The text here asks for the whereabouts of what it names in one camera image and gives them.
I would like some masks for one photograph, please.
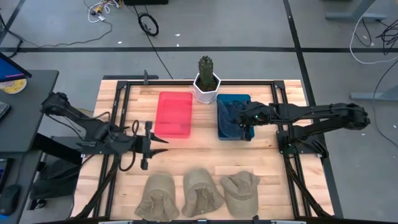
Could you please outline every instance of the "red translucent bin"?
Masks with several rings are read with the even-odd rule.
[[[192,93],[167,92],[159,94],[155,135],[166,138],[187,138],[191,134]]]

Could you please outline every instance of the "computer monitor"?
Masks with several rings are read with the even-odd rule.
[[[32,75],[29,72],[0,53],[0,83],[31,77]]]

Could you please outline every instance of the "blue plastic tray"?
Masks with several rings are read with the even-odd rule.
[[[251,97],[248,94],[219,94],[217,95],[217,101],[222,101],[223,103],[230,103],[234,100],[236,101],[251,101]],[[223,121],[219,119],[220,117],[220,110],[217,106],[217,129],[218,129],[218,138],[223,141],[238,141],[241,140],[241,136],[243,133],[243,128],[240,128],[238,124],[230,124],[227,121]],[[220,125],[227,125],[229,128],[228,130],[233,130],[229,136],[225,135],[222,132]],[[250,128],[250,136],[254,138],[254,128]]]

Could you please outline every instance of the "concrete floor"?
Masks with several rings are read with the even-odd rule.
[[[86,0],[88,4],[96,0]],[[358,3],[343,1],[290,0],[301,47],[347,48],[353,23],[324,19],[325,10],[348,10]],[[2,0],[1,14],[6,22],[18,1]],[[148,6],[160,26],[160,34],[152,38],[156,47],[294,47],[289,23],[282,1],[251,0],[170,0],[165,6]],[[385,23],[397,19],[395,0],[376,1],[370,12],[383,12]],[[150,47],[140,30],[135,15],[125,7],[111,8],[105,14],[113,23],[112,33],[103,39],[79,47]],[[368,23],[374,47],[382,47],[375,36],[384,26]],[[108,24],[90,24],[83,1],[26,0],[11,30],[27,40],[43,44],[70,43],[99,37],[109,29]],[[367,35],[363,26],[358,35]],[[7,35],[0,47],[17,44]],[[355,47],[363,47],[355,40]],[[23,47],[34,47],[24,44]],[[174,78],[189,78],[196,74],[197,61],[202,55],[215,61],[215,72],[221,78],[302,79],[295,52],[160,52],[159,55]],[[355,102],[364,106],[372,121],[371,105],[352,101],[352,91],[373,92],[377,80],[391,63],[361,65],[349,53],[304,53],[308,76],[318,105]],[[375,61],[392,58],[396,54],[358,54],[361,60]],[[56,69],[60,71],[55,91],[66,93],[76,107],[93,110],[103,75],[139,75],[146,69],[161,79],[168,79],[164,67],[153,52],[36,52],[20,53],[14,60],[25,69]],[[386,90],[398,83],[398,67],[393,68],[381,83]],[[398,138],[397,104],[376,103],[377,121],[391,139]],[[42,134],[73,136],[74,133],[49,119],[39,129]],[[398,222],[398,149],[383,139],[374,122],[362,131],[339,130],[326,134],[333,173],[345,218]],[[71,198],[53,200],[46,208],[25,212],[21,223],[64,219],[71,206]]]

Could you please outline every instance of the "wooden table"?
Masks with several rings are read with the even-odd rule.
[[[99,88],[95,114],[112,110],[117,80],[103,80]],[[285,80],[286,93],[289,103],[305,106],[302,84],[300,80]],[[126,116],[126,125],[130,126],[135,119],[140,121],[155,121],[157,101],[162,91],[190,91],[192,86],[185,85],[149,85],[134,86],[129,95],[129,104]],[[221,85],[219,93],[250,94],[252,101],[264,104],[272,102],[271,88],[264,85]],[[123,102],[123,94],[119,101],[119,108]],[[121,111],[116,117],[119,124]],[[310,121],[299,121],[299,125],[310,124]],[[254,127],[256,136],[251,142],[220,141],[217,137],[216,104],[203,105],[193,100],[192,130],[188,139],[164,138],[169,144],[152,142],[153,149],[168,148],[168,152],[156,155],[149,159],[149,169],[141,170],[137,155],[136,164],[127,171],[117,173],[116,188],[114,191],[111,219],[140,220],[134,214],[141,201],[144,185],[149,175],[166,172],[174,177],[176,185],[176,205],[181,210],[184,205],[183,175],[192,167],[204,167],[213,176],[216,185],[223,194],[220,178],[224,175],[236,174],[247,170],[261,178],[258,186],[259,211],[261,220],[293,219],[292,206],[287,185],[284,160],[279,153],[275,132],[276,125]],[[325,211],[333,214],[328,187],[321,160],[315,154],[301,154],[301,163],[307,188]],[[132,154],[123,155],[122,167],[127,167]],[[100,176],[102,155],[94,156],[81,169],[75,193],[75,207],[73,215],[79,213],[87,204],[97,189]],[[296,187],[300,214],[304,215],[301,194]],[[104,214],[104,205],[107,192],[103,195],[101,212]],[[180,212],[179,220],[206,218],[208,220],[234,219],[224,204],[217,211],[201,216],[187,218]]]

